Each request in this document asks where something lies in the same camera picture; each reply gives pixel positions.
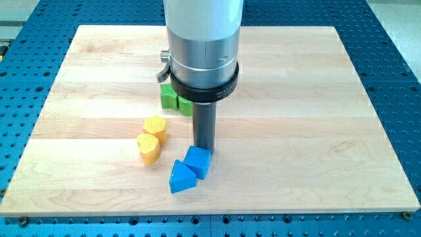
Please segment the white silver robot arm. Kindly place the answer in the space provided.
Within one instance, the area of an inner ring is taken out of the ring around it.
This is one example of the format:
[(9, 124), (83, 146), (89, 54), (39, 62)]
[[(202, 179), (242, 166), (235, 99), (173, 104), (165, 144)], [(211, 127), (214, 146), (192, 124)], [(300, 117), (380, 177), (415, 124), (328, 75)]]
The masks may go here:
[(196, 103), (229, 96), (237, 84), (243, 0), (164, 0), (168, 50), (161, 52), (173, 90)]

